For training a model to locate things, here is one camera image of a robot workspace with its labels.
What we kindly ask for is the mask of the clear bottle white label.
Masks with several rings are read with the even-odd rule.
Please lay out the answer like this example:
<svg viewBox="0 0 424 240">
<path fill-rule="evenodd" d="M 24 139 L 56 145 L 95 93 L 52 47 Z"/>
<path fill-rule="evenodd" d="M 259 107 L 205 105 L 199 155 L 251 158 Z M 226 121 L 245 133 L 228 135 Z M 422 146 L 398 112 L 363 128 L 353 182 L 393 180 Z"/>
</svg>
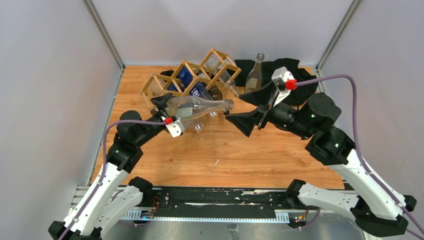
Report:
<svg viewBox="0 0 424 240">
<path fill-rule="evenodd" d="M 225 112 L 234 108 L 234 101 L 207 100 L 197 96 L 171 97 L 166 102 L 166 112 L 170 116 L 175 116 L 183 121 L 193 121 L 212 112 Z"/>
</svg>

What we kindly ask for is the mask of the clear bottle gold black label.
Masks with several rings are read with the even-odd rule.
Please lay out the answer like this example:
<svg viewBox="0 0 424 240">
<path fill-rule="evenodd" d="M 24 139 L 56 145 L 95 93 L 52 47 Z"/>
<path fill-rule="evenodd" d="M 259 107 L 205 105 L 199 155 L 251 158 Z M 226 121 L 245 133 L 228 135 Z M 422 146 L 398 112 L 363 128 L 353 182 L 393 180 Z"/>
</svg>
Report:
<svg viewBox="0 0 424 240">
<path fill-rule="evenodd" d="M 250 71 L 250 73 L 248 74 L 248 77 L 246 78 L 245 89 L 244 89 L 245 94 L 256 91 L 259 88 L 261 88 L 263 83 L 262 65 L 263 65 L 264 58 L 265 58 L 264 53 L 259 52 L 257 54 L 254 66 L 252 70 Z"/>
</svg>

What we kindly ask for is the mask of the clear square bottle silver cap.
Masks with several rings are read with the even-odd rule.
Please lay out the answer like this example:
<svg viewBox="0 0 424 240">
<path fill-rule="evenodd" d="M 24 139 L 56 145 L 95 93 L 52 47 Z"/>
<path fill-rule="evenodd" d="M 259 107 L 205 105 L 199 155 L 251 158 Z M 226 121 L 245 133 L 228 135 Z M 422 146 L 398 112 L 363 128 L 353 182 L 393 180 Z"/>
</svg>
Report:
<svg viewBox="0 0 424 240">
<path fill-rule="evenodd" d="M 183 119 L 182 120 L 185 130 L 190 132 L 199 133 L 203 129 L 203 121 L 201 118 L 197 119 Z"/>
</svg>

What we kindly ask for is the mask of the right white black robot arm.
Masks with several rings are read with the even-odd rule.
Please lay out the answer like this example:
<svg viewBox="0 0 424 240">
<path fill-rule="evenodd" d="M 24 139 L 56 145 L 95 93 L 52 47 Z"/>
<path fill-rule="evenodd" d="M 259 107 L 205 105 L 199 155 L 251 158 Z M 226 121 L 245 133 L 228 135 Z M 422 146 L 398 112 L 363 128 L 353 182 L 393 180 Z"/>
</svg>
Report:
<svg viewBox="0 0 424 240">
<path fill-rule="evenodd" d="M 240 99 L 255 106 L 245 113 L 233 113 L 226 120 L 245 136 L 267 123 L 307 141 L 306 150 L 317 161 L 330 167 L 355 190 L 340 193 L 316 187 L 300 179 L 293 180 L 285 192 L 292 209 L 313 206 L 338 213 L 376 237 L 403 235 L 408 229 L 404 213 L 411 212 L 416 199 L 390 188 L 358 156 L 356 143 L 334 122 L 341 109 L 324 93 L 313 94 L 300 109 L 284 103 L 289 90 L 266 90 L 242 94 Z"/>
</svg>

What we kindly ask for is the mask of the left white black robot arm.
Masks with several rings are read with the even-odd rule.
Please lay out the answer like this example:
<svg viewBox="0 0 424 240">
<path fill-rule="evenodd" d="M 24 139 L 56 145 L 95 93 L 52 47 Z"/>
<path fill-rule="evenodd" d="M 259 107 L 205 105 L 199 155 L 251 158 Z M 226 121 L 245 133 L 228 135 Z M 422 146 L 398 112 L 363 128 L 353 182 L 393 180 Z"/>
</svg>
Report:
<svg viewBox="0 0 424 240">
<path fill-rule="evenodd" d="M 143 156 L 142 145 L 176 120 L 165 111 L 171 97 L 170 93 L 154 97 L 151 102 L 158 110 L 147 120 L 142 120 L 139 112 L 128 110 L 106 128 L 104 138 L 112 127 L 117 132 L 111 147 L 102 150 L 101 170 L 72 212 L 64 220 L 52 222 L 48 233 L 54 240 L 103 240 L 132 207 L 152 203 L 153 185 L 141 177 L 132 179 L 117 199 L 110 198 Z"/>
</svg>

